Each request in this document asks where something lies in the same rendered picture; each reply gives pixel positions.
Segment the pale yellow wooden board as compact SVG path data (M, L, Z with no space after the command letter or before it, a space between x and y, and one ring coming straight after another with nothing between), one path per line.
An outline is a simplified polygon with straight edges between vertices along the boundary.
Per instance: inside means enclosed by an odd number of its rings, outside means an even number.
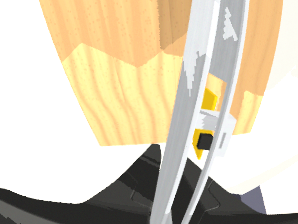
M100 147L166 143L192 0L39 0L60 63ZM230 112L251 133L283 0L250 0Z

